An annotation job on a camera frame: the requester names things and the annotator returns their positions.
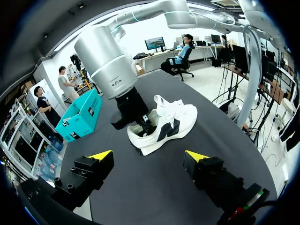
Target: sneaker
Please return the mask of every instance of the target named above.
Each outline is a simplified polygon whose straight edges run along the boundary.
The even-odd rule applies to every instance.
[[[273,142],[276,142],[276,141],[279,140],[279,135],[278,134],[272,135],[271,139],[272,139]]]
[[[181,100],[169,103],[156,95],[154,101],[157,108],[148,115],[152,125],[156,127],[151,135],[146,135],[140,125],[128,126],[127,134],[131,143],[144,156],[156,151],[169,140],[185,137],[197,120],[197,108],[184,105]]]

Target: bottle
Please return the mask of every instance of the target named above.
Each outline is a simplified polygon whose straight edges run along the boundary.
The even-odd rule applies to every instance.
[[[42,164],[38,164],[38,166],[40,167],[40,172],[47,176],[48,178],[54,180],[55,178],[55,169],[52,169],[51,167],[49,167],[45,162],[43,162]]]
[[[62,156],[52,146],[48,145],[46,148],[46,154],[44,155],[45,162],[48,166],[56,169],[61,165]]]
[[[64,147],[64,145],[59,141],[57,140],[56,137],[51,137],[49,136],[49,140],[51,141],[51,145],[56,148],[58,151],[61,151],[62,148]]]

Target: man in black t-shirt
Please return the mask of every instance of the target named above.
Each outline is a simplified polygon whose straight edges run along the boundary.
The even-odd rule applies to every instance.
[[[43,90],[40,86],[37,86],[34,89],[34,95],[38,97],[37,107],[41,113],[45,113],[49,122],[56,127],[60,121],[60,116],[57,112],[52,108],[47,98],[43,97]]]

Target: black logo on sneaker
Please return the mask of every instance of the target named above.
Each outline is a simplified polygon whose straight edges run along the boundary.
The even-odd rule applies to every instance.
[[[160,130],[160,134],[158,136],[158,142],[163,140],[166,136],[171,137],[179,132],[180,121],[174,119],[174,128],[171,127],[170,123],[166,123]]]

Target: blue box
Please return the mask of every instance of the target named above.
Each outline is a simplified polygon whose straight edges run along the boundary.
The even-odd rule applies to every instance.
[[[95,89],[76,99],[62,116],[56,131],[68,142],[93,133],[102,106],[102,99]]]

